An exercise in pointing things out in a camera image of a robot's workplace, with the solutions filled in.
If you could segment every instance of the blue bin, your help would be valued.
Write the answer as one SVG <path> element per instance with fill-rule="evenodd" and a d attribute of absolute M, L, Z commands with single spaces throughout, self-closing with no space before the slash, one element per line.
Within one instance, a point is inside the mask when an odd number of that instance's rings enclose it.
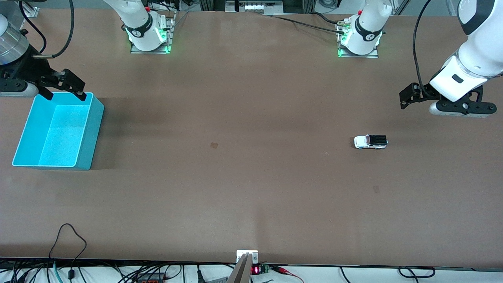
<path fill-rule="evenodd" d="M 93 93 L 85 101 L 71 93 L 55 92 L 50 101 L 37 95 L 12 165 L 89 170 L 104 109 Z"/>

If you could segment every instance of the teal cable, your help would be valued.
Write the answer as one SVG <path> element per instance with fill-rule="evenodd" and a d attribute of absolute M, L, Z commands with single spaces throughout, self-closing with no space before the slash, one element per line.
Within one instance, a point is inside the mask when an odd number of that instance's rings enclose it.
<path fill-rule="evenodd" d="M 58 269 L 56 268 L 56 261 L 52 264 L 52 268 L 54 269 L 54 274 L 56 274 L 56 278 L 58 279 L 59 283 L 63 283 L 63 280 L 61 280 L 61 277 L 59 277 Z"/>

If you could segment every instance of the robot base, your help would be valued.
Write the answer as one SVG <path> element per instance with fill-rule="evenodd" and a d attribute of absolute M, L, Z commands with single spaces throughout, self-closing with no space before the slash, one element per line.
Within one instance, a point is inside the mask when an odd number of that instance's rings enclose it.
<path fill-rule="evenodd" d="M 347 47 L 342 45 L 341 41 L 345 40 L 346 35 L 351 30 L 350 19 L 349 18 L 344 19 L 344 23 L 345 23 L 344 26 L 335 25 L 336 30 L 343 31 L 345 33 L 345 34 L 337 34 L 337 54 L 338 54 L 338 57 L 379 58 L 379 55 L 377 53 L 377 46 L 374 47 L 374 50 L 372 50 L 372 52 L 370 52 L 369 54 L 357 55 L 357 54 L 352 53 L 351 51 L 348 50 Z"/>
<path fill-rule="evenodd" d="M 173 33 L 175 32 L 175 19 L 177 13 L 173 16 L 173 18 L 166 18 L 166 16 L 161 15 L 160 17 L 160 28 L 159 28 L 159 36 L 161 38 L 166 38 L 166 42 L 161 44 L 158 48 L 151 51 L 142 51 L 136 48 L 133 44 L 131 44 L 131 54 L 170 54 L 171 53 L 171 45 L 173 44 Z"/>

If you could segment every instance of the white toy car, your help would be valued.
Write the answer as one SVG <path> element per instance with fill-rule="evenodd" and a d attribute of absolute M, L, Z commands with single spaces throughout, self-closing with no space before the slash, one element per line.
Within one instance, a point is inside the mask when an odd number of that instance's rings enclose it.
<path fill-rule="evenodd" d="M 385 149 L 388 140 L 385 135 L 359 135 L 355 137 L 355 147 L 360 149 Z"/>

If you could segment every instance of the brown table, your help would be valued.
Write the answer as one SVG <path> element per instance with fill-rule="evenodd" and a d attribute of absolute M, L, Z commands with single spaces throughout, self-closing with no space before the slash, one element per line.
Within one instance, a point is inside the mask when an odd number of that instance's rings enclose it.
<path fill-rule="evenodd" d="M 48 52 L 66 39 L 66 12 L 35 21 Z M 503 114 L 400 110 L 398 93 L 416 81 L 414 22 L 392 17 L 380 58 L 352 59 L 337 58 L 330 33 L 191 13 L 172 54 L 130 55 L 114 11 L 77 10 L 51 64 L 106 107 L 93 167 L 12 167 L 31 101 L 0 99 L 0 256 L 46 256 L 70 222 L 90 258 L 233 261 L 250 248 L 283 263 L 503 267 Z M 455 17 L 424 19 L 426 81 L 464 40 Z M 484 87 L 503 107 L 503 81 Z M 367 133 L 389 147 L 354 149 Z M 66 231 L 54 255 L 80 248 Z"/>

